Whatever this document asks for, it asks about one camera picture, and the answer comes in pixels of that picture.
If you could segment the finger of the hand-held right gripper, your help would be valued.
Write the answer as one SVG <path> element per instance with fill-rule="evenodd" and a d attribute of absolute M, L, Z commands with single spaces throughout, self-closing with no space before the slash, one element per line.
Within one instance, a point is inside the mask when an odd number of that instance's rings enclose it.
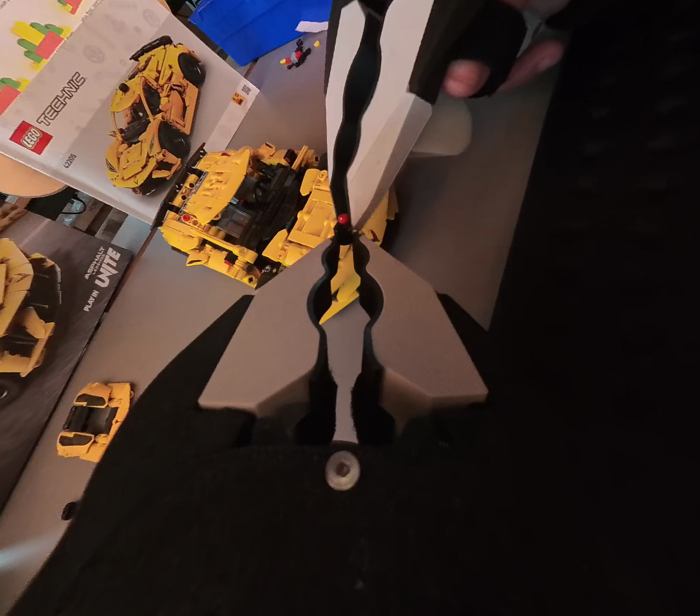
<path fill-rule="evenodd" d="M 357 78 L 362 62 L 355 59 L 362 52 L 364 31 L 365 12 L 352 1 L 340 12 L 326 93 L 330 186 L 339 216 L 351 214 L 346 176 L 358 144 L 362 94 L 356 86 L 363 80 Z"/>
<path fill-rule="evenodd" d="M 433 104 L 409 90 L 434 0 L 391 0 L 380 34 L 378 82 L 363 112 L 348 171 L 352 225 L 362 229 L 390 189 L 431 117 Z"/>

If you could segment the cluster of small mixed bricks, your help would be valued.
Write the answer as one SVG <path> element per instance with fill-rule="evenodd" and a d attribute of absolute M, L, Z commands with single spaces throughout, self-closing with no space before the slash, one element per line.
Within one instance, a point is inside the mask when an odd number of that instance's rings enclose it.
<path fill-rule="evenodd" d="M 299 68 L 308 59 L 312 50 L 320 47 L 320 41 L 315 40 L 311 44 L 307 45 L 307 42 L 303 38 L 297 38 L 294 50 L 286 57 L 280 60 L 280 65 L 285 66 L 287 69 Z"/>

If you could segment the dark perforated panel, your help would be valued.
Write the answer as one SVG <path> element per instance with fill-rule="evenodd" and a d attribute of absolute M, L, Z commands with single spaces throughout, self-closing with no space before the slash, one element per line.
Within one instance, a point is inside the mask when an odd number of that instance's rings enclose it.
<path fill-rule="evenodd" d="M 699 23 L 571 40 L 489 331 L 509 615 L 699 614 Z"/>

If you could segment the dark toy car box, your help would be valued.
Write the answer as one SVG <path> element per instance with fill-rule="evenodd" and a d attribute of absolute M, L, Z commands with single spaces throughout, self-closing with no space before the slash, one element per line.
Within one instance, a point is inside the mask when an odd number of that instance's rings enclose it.
<path fill-rule="evenodd" d="M 2 509 L 131 260 L 30 212 L 1 229 Z"/>

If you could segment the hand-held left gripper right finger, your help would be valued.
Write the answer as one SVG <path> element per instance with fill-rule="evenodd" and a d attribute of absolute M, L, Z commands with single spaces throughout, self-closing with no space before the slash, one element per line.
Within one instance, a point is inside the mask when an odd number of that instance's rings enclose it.
<path fill-rule="evenodd" d="M 359 303 L 368 321 L 353 385 L 360 444 L 390 444 L 414 419 L 484 402 L 487 388 L 438 294 L 365 237 L 354 237 Z"/>

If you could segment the yellow headlight panel piece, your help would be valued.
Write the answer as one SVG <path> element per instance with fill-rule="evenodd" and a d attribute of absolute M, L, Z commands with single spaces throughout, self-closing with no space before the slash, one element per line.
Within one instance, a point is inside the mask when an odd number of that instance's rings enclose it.
<path fill-rule="evenodd" d="M 94 382 L 75 397 L 57 437 L 57 454 L 98 463 L 127 417 L 134 395 L 129 382 Z"/>

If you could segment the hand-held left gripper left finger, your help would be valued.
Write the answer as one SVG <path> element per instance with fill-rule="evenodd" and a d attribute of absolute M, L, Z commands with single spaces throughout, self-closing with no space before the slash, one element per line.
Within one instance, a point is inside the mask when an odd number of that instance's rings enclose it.
<path fill-rule="evenodd" d="M 278 421 L 301 444 L 328 444 L 337 384 L 320 318 L 330 306 L 339 244 L 326 239 L 259 288 L 199 397 L 207 410 Z"/>

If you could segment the yellow toy brick car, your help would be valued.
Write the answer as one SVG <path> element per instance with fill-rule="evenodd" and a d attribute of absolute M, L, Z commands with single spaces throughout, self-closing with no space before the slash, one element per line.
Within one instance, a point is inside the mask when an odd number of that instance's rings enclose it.
<path fill-rule="evenodd" d="M 326 155 L 308 146 L 201 146 L 154 221 L 189 267 L 258 289 L 334 236 L 339 225 Z"/>

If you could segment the car picture instruction booklet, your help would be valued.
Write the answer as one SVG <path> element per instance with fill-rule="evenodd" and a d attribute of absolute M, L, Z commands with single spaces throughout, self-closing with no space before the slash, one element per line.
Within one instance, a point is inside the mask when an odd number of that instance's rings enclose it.
<path fill-rule="evenodd" d="M 167 189 L 140 198 L 106 174 L 108 101 L 135 68 L 128 55 L 160 34 L 192 43 L 206 78 L 195 113 L 193 150 L 223 150 L 258 88 L 156 0 L 101 0 L 1 117 L 1 154 L 41 174 L 153 223 Z"/>

